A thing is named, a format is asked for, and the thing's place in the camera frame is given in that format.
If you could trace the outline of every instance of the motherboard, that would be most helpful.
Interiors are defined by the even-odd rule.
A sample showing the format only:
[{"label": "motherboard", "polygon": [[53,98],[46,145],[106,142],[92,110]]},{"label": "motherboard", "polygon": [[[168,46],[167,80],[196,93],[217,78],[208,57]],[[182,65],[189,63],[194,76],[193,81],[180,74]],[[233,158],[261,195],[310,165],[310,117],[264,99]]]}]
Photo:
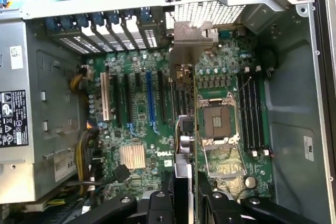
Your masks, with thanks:
[{"label": "motherboard", "polygon": [[[130,179],[105,188],[105,199],[120,193],[140,199],[145,191],[159,189],[163,172],[174,169],[176,116],[194,110],[199,129],[196,169],[207,174],[214,188],[233,196],[269,196],[272,178],[268,153],[263,153],[269,137],[262,76],[245,79],[245,74],[260,71],[254,46],[252,38],[219,33],[219,44],[204,52],[195,66],[196,107],[190,94],[178,91],[170,78],[168,48],[87,59],[93,73],[88,80],[89,120],[100,128],[103,174],[111,177],[119,164],[131,172]],[[247,90],[251,83],[258,84],[258,108]],[[248,112],[257,118],[244,116]],[[261,135],[263,141],[257,143]]]}]

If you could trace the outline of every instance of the screw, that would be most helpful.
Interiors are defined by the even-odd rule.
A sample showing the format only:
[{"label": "screw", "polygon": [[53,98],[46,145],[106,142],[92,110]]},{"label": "screw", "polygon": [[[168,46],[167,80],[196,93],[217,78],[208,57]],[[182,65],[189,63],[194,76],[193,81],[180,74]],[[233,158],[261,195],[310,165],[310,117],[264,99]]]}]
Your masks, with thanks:
[{"label": "screw", "polygon": [[250,199],[250,202],[251,202],[253,205],[260,204],[259,199],[256,199],[256,198],[252,198],[252,199]]},{"label": "screw", "polygon": [[212,194],[212,196],[214,196],[216,199],[222,197],[222,195],[220,193],[214,193],[214,194]]},{"label": "screw", "polygon": [[164,197],[164,196],[166,196],[166,194],[164,194],[163,192],[159,192],[156,196],[157,197]]},{"label": "screw", "polygon": [[131,199],[127,198],[127,197],[121,199],[121,203],[128,203],[130,201],[131,201]]}]

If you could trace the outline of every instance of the cpu socket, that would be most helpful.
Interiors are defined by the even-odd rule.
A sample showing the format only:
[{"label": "cpu socket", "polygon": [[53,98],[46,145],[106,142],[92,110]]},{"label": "cpu socket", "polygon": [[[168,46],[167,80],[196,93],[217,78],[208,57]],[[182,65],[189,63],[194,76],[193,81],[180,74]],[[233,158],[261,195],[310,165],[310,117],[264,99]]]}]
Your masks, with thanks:
[{"label": "cpu socket", "polygon": [[198,95],[197,106],[203,111],[203,146],[238,143],[238,108],[232,93],[228,93],[226,98],[216,99],[203,99]]}]

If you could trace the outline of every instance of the blue pcie slot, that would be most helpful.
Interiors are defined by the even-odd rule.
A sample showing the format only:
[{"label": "blue pcie slot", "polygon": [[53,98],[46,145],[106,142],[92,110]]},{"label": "blue pcie slot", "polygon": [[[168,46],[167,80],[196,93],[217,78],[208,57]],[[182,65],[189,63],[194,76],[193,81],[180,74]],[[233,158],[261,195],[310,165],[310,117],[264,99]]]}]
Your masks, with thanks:
[{"label": "blue pcie slot", "polygon": [[154,132],[159,135],[160,133],[158,131],[158,128],[156,127],[152,72],[146,73],[146,82],[149,108],[149,124],[153,127]]}]

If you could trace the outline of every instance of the power supply label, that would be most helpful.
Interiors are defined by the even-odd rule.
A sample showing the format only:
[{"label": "power supply label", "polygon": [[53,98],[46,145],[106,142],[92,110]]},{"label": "power supply label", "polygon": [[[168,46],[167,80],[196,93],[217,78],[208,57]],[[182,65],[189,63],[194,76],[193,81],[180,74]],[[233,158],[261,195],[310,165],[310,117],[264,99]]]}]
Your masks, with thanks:
[{"label": "power supply label", "polygon": [[0,92],[0,148],[29,144],[26,91]]}]

